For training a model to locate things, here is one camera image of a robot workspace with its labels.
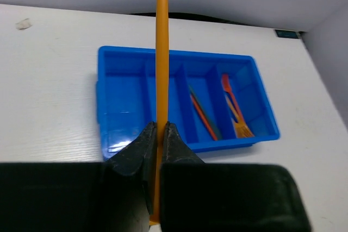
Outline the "dark blue plastic knife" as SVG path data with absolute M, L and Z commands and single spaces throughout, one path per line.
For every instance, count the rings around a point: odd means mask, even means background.
M 219 130 L 219 128 L 217 127 L 217 125 L 215 124 L 215 122 L 212 120 L 212 118 L 208 115 L 206 109 L 203 107 L 201 101 L 199 100 L 199 98 L 197 97 L 194 89 L 189 85 L 189 92 L 190 94 L 192 93 L 194 95 L 194 97 L 196 98 L 196 100 L 198 101 L 199 106 L 202 108 L 203 113 L 206 115 L 208 122 L 210 123 L 213 131 L 215 132 L 215 134 L 217 135 L 217 141 L 218 140 L 222 140 L 222 134 Z

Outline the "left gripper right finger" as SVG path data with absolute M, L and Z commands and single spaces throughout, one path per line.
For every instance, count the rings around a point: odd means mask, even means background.
M 209 164 L 165 129 L 160 167 L 162 231 L 311 231 L 290 172 L 270 164 Z

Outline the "red-orange plastic fork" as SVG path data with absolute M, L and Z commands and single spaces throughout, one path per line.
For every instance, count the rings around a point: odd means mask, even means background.
M 235 106 L 235 109 L 237 110 L 237 113 L 239 114 L 239 118 L 242 121 L 244 121 L 243 114 L 240 110 L 237 99 L 235 98 L 235 95 L 233 94 L 232 87 L 231 87 L 230 82 L 229 82 L 229 77 L 228 77 L 228 74 L 226 74 L 226 73 L 222 75 L 222 86 L 223 86 L 223 89 L 230 95 L 230 97 L 233 101 L 233 104 Z

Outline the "orange spoon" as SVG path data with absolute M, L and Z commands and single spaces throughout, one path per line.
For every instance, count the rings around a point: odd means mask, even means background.
M 168 121 L 169 104 L 169 0 L 157 0 L 156 4 L 156 123 L 157 123 L 157 165 L 154 191 L 153 214 L 150 225 L 159 224 L 159 171 L 163 152 L 165 126 Z

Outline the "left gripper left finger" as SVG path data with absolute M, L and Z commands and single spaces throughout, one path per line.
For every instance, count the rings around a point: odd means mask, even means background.
M 1 231 L 148 231 L 157 126 L 105 162 L 1 163 Z

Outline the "red-orange plastic knife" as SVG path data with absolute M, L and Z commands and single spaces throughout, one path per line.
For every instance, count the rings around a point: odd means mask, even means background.
M 194 97 L 194 95 L 192 93 L 190 94 L 190 97 L 191 97 L 191 101 L 192 101 L 192 103 L 194 105 L 194 108 L 196 109 L 196 111 L 197 111 L 197 113 L 198 113 L 198 115 L 199 115 L 203 125 L 207 129 L 209 135 L 212 137 L 212 139 L 214 141 L 217 141 L 218 137 L 215 134 L 215 132 L 213 131 L 210 123 L 208 122 L 208 119 L 207 119 L 206 115 L 203 113 L 202 108 L 199 106 L 198 101 L 196 100 L 196 98 Z

